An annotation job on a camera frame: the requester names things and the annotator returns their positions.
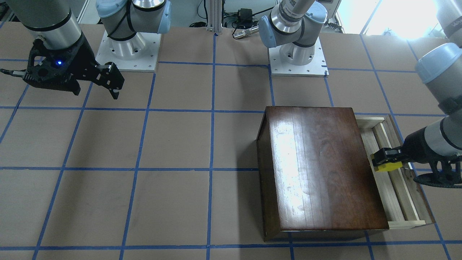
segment grid table surface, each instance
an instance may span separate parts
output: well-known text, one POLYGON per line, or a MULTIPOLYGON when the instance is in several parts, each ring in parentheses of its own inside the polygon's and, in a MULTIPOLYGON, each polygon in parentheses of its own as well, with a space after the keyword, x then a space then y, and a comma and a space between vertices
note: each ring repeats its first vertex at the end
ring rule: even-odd
MULTIPOLYGON (((82 29, 97 52, 102 25, 82 29)), ((258 36, 203 28, 172 28, 157 73, 124 72, 119 100, 88 82, 76 97, 0 75, 0 259, 462 259, 460 192, 426 186, 435 225, 263 242, 266 106, 391 114, 402 137, 444 116, 413 69, 444 40, 320 38, 327 78, 272 77, 258 36)), ((0 67, 25 67, 31 43, 20 23, 0 24, 0 67)))

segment brown wooden box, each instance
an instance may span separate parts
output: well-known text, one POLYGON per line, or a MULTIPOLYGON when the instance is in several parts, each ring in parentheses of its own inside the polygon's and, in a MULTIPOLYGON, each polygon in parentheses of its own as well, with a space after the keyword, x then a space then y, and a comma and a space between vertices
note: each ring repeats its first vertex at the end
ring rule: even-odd
POLYGON ((377 174, 379 180, 373 173, 366 149, 378 149, 371 126, 382 119, 356 119, 351 108, 267 107, 257 138, 266 241, 289 231, 307 239, 354 239, 364 230, 434 222, 421 191, 414 196, 425 220, 404 213, 416 213, 415 206, 401 209, 414 204, 409 192, 400 191, 406 203, 393 184, 381 184, 389 173, 377 174))

